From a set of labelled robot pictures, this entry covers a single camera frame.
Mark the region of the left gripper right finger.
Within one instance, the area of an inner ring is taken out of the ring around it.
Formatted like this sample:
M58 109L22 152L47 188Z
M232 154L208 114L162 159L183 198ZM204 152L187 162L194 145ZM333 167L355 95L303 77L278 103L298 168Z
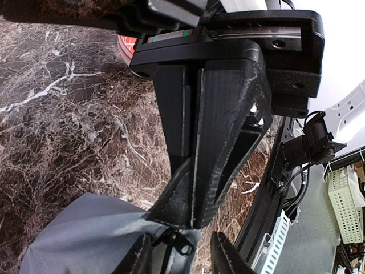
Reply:
M223 232L213 232L210 240L212 273L254 274Z

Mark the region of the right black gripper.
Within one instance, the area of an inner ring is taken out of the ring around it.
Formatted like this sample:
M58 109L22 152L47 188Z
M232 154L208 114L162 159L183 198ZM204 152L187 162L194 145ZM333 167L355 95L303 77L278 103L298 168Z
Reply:
M214 70L214 86L226 85L224 73L248 61L268 79L272 112L304 117L318 94L325 35L315 11L271 9L221 13L195 28L143 35L131 54L123 37L118 44L131 71L153 81L161 116L195 116L198 76Z

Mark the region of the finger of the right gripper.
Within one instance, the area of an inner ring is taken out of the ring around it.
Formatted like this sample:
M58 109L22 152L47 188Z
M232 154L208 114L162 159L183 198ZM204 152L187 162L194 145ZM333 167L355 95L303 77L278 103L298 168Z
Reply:
M265 59L257 43L215 41L198 80L190 173L194 229L210 223L237 172L273 121Z
M153 85L172 175L192 160L199 76L200 70L188 65L162 65L155 71Z

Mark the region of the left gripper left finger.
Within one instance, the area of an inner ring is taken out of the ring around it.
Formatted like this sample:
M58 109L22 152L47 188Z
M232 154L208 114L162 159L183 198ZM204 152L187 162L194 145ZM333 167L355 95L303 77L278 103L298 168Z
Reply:
M151 235L141 234L112 274L151 273Z

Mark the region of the grey zipper pouch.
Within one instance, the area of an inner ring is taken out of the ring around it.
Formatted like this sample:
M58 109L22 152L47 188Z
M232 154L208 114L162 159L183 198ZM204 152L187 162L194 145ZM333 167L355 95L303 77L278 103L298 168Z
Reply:
M112 273L136 239L151 235L151 273L190 273L199 230L180 230L111 196L85 193L27 248L20 273Z

